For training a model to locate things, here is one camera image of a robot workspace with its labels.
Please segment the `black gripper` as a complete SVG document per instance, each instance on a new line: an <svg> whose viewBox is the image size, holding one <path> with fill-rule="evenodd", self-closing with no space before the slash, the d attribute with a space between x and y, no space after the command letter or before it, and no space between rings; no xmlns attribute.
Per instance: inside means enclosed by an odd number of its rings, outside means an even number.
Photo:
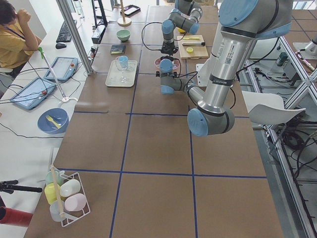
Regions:
<svg viewBox="0 0 317 238"><path fill-rule="evenodd" d="M177 73L173 71L170 71L170 72L156 71L156 77L177 77Z"/></svg>
<svg viewBox="0 0 317 238"><path fill-rule="evenodd" d="M160 49L160 52L162 54L167 54L169 56L172 56L173 54L178 52L178 47L175 46L174 41L164 41Z"/></svg>

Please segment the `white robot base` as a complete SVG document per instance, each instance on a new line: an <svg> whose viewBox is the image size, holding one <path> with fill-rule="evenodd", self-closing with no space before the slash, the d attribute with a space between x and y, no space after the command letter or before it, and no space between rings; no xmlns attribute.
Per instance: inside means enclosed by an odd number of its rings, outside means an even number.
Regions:
<svg viewBox="0 0 317 238"><path fill-rule="evenodd" d="M196 71L198 72L198 86L206 87L208 85L210 74L212 72L212 66L210 66L210 62L206 61L205 63L196 64Z"/></svg>

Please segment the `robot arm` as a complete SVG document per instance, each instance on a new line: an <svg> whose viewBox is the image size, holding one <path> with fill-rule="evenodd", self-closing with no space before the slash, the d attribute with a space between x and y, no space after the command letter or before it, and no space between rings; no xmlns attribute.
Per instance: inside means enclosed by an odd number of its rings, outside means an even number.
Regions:
<svg viewBox="0 0 317 238"><path fill-rule="evenodd" d="M187 115L190 131L196 136L228 132L235 117L224 102L250 41L277 38L291 28L293 3L290 0L224 0L212 52L202 67L208 77L205 90L173 73L173 64L163 59L158 76L163 94L185 91L196 107Z"/></svg>
<svg viewBox="0 0 317 238"><path fill-rule="evenodd" d="M201 6L193 0L176 0L174 9L168 19L162 22L161 31L163 44L160 52L173 55L178 51L174 43L174 29L176 27L190 34L196 34L199 29L199 20L203 16Z"/></svg>

